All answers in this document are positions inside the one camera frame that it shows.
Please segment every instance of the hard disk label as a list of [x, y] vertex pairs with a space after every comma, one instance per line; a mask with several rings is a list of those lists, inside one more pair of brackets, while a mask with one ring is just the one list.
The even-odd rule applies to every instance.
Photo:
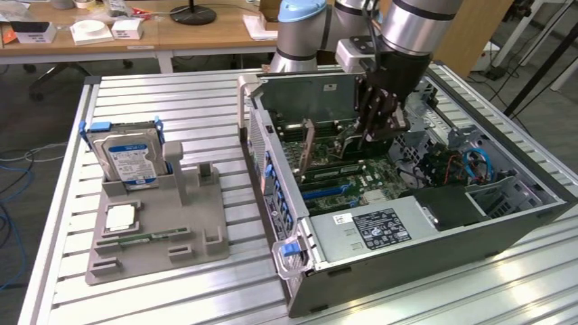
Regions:
[[150, 183], [157, 178], [155, 165], [147, 160], [146, 144], [109, 148], [121, 180], [133, 184]]
[[356, 226], [369, 249], [376, 250], [413, 239], [394, 209], [354, 217]]

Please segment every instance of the paper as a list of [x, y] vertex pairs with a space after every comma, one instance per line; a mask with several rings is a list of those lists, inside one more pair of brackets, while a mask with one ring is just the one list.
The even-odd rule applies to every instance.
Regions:
[[[30, 8], [30, 3], [22, 2], [22, 4], [25, 5], [25, 7], [27, 7], [27, 9]], [[2, 14], [0, 14], [0, 22], [9, 22], [9, 19], [5, 18], [5, 16]]]
[[258, 16], [244, 15], [245, 27], [250, 36], [257, 41], [269, 41], [278, 39], [277, 30], [265, 30]]

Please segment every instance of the circuit board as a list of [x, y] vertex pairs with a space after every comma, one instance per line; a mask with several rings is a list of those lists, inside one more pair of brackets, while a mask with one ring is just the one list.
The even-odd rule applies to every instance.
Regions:
[[[325, 172], [324, 167], [342, 163], [338, 155], [334, 154], [334, 140], [332, 138], [317, 139], [312, 151], [310, 169], [320, 170], [317, 176], [328, 175], [320, 181], [297, 176], [298, 184], [310, 215], [320, 215], [368, 205], [381, 200], [394, 200], [401, 193], [408, 191], [408, 186], [397, 172], [396, 165], [384, 155], [369, 159], [353, 161], [350, 165], [341, 167], [348, 173], [333, 175], [336, 172]], [[300, 167], [304, 142], [284, 143], [284, 151], [294, 170]], [[325, 188], [341, 188], [342, 192], [336, 195], [314, 197], [316, 193]]]

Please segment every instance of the aluminum extrusion table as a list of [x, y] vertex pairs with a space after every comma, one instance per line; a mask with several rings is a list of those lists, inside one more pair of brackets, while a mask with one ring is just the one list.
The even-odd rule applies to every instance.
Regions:
[[[528, 137], [463, 79], [433, 71], [578, 195], [578, 176]], [[102, 169], [71, 131], [21, 324], [569, 324], [578, 321], [578, 209], [503, 254], [289, 319], [281, 282], [237, 136], [237, 77], [258, 70], [105, 77], [86, 85], [75, 124], [134, 122], [158, 115], [166, 139], [184, 141], [184, 165], [213, 161], [232, 239], [225, 261], [89, 286], [85, 273]], [[458, 127], [473, 122], [440, 93]]]

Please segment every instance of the white box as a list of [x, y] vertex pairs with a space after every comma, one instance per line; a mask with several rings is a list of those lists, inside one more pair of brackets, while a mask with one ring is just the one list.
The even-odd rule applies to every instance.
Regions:
[[83, 20], [71, 26], [75, 45], [87, 45], [114, 41], [109, 26], [94, 20]]
[[113, 26], [113, 36], [115, 39], [142, 39], [142, 19], [117, 20]]
[[18, 32], [15, 29], [15, 34], [17, 37], [19, 38], [19, 42], [23, 44], [53, 43], [58, 32], [55, 24], [50, 22], [49, 25], [46, 26], [39, 25], [38, 28], [34, 29], [38, 29], [38, 32]]
[[477, 65], [472, 68], [472, 71], [487, 71], [491, 67], [492, 60], [496, 59], [500, 52], [500, 46], [488, 42], [485, 50], [480, 55]]

